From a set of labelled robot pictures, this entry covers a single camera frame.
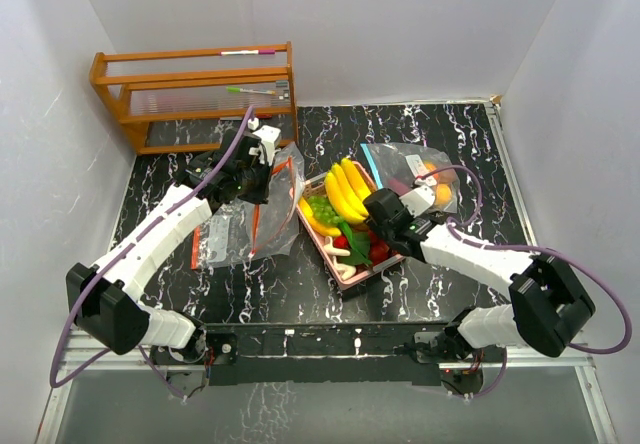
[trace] clear plastic bag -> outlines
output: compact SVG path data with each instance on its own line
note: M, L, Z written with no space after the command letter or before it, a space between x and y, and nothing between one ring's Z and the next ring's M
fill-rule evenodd
M362 150L378 187L388 187L399 195L406 194L414 187L416 177L451 165L451 160L444 152L417 144L362 144ZM431 209L457 212L460 181L456 172L453 169L443 171L427 181L435 194Z
M218 209L196 230L191 267L226 267L274 254L289 255L299 233L293 216L304 182L304 159L291 143L276 153L269 203L255 206L236 199Z

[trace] red tomato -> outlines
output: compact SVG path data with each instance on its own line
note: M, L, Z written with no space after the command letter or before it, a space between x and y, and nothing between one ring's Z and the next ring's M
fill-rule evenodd
M387 259L387 253L389 252L389 246L385 243L378 243L374 246L371 246L369 250L369 259L376 263L380 263Z
M376 244L378 241L380 241L380 238L376 236L375 232L373 232L371 229L369 229L367 233L369 234L369 240L371 241L371 244Z
M338 249L349 249L349 241L344 236L336 237L333 240L333 247Z
M376 246L380 246L381 248L384 249L384 252L389 254L389 246L387 246L386 242L380 241L378 244L376 244Z

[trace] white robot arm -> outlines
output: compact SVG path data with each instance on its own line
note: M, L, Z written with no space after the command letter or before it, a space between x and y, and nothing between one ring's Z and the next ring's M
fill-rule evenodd
M83 303L75 323L117 354L138 345L199 351L194 322L173 310L154 309L140 302L146 285L162 263L193 230L209 219L220 205L236 197L253 204L266 203L280 130L259 128L257 119L234 154L215 179L201 193L185 202L176 212L170 209L192 193L228 148L233 133L223 139L220 150L201 154L171 185L160 204L136 229L91 268L76 264L67 274L67 293L71 308L96 272L115 261L102 281ZM158 220L150 231L149 225ZM124 259L118 254L131 244L135 247Z
M425 211L431 203L420 187L402 197L380 189L364 201L367 224L400 254L454 269L511 304L465 309L429 351L462 359L473 349L516 345L558 357L595 313L569 264L552 256L485 250L495 246L460 233L456 238L444 214Z

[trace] wooden rack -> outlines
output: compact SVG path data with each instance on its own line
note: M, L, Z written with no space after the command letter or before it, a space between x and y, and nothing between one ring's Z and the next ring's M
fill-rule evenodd
M221 54L247 49L274 50L275 54ZM280 59L281 65L264 67L265 64L271 64L270 58ZM245 63L257 63L258 66L243 68ZM232 68L215 69L220 66ZM217 149L219 142L148 146L147 136L154 122L242 117L250 104L256 106L258 115L291 115L293 139L283 139L282 145L292 140L298 142L290 42L270 46L134 54L109 55L99 52L91 66L89 80L137 154ZM247 84L277 94L231 93L227 89L227 86L242 87Z

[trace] white wall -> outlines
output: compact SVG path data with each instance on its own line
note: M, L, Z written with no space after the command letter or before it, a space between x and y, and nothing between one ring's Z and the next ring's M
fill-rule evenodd
M0 441L33 442L65 274L111 236L133 156L88 85L112 51L88 0L0 0Z
M640 0L557 0L504 99L516 174L541 243L606 278L640 325ZM594 346L622 336L615 307L589 284ZM622 442L638 442L636 338L597 359Z
M118 52L293 42L299 104L506 91L554 0L90 0Z

